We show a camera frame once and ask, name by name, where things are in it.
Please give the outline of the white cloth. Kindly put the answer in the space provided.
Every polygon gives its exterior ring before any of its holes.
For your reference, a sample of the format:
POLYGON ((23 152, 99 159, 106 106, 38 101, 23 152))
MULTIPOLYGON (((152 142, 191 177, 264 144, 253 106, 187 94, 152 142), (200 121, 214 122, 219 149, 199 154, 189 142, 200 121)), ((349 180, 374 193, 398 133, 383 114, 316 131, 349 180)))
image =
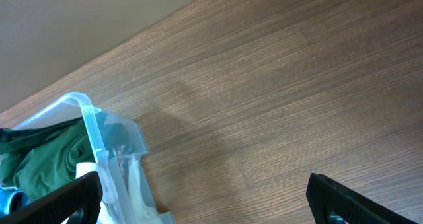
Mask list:
MULTIPOLYGON (((76 166, 76 178, 87 174, 88 172, 96 171, 101 179, 106 180, 107 184, 111 183, 109 178, 105 177, 105 171, 96 163, 83 162, 76 166)), ((130 207, 135 215, 137 223, 147 224, 162 224, 159 214, 153 207, 147 206, 141 194, 141 176, 139 161, 133 157, 129 160, 128 167, 128 195, 131 203, 130 207)), ((116 218, 112 216, 112 208, 108 207, 112 201, 112 194, 109 191, 103 193, 102 202, 100 203, 100 213, 97 223, 114 223, 116 218)))

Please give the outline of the plaid flannel cloth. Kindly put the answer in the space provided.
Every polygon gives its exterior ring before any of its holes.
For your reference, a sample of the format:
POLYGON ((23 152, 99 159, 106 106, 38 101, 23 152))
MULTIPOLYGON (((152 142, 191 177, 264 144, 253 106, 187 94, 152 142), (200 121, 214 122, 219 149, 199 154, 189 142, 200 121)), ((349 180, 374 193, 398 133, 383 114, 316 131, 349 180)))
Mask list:
POLYGON ((132 143, 123 144, 112 149, 113 157, 116 158, 122 178, 127 179, 129 173, 129 163, 132 159, 134 145, 132 143))

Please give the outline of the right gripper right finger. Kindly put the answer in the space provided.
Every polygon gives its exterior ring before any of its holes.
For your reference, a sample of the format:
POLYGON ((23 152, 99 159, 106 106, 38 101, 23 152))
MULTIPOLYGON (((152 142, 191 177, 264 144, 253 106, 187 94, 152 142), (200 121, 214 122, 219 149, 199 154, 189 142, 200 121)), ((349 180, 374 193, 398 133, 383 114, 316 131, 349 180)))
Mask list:
POLYGON ((306 197, 316 223, 416 224, 323 174, 310 175, 306 197))

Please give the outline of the blue cloth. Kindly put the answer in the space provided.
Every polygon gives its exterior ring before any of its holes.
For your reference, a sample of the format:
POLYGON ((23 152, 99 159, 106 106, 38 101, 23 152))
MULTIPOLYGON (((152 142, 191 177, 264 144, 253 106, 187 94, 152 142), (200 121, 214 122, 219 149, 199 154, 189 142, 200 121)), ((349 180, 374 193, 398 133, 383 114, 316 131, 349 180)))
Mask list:
POLYGON ((31 203, 28 196, 16 187, 1 187, 0 198, 1 217, 20 210, 31 203))

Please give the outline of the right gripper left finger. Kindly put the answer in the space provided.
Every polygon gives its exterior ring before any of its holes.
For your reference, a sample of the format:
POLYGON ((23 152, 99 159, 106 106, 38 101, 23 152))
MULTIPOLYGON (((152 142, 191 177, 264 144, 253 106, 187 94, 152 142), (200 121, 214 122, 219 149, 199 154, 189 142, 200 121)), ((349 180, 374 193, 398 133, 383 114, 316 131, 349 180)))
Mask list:
POLYGON ((101 210, 102 195, 98 173, 88 172, 24 208, 2 217, 1 223, 95 224, 101 210))

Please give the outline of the dark green cloth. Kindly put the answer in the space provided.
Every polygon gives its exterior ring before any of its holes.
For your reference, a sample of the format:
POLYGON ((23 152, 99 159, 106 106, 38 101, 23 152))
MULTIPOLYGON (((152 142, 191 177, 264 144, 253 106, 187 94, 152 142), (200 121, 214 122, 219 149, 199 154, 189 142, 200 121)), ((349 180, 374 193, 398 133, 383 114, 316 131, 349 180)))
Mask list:
POLYGON ((82 117, 51 126, 1 129, 1 183, 22 189, 32 201, 76 178, 79 163, 95 162, 82 117))

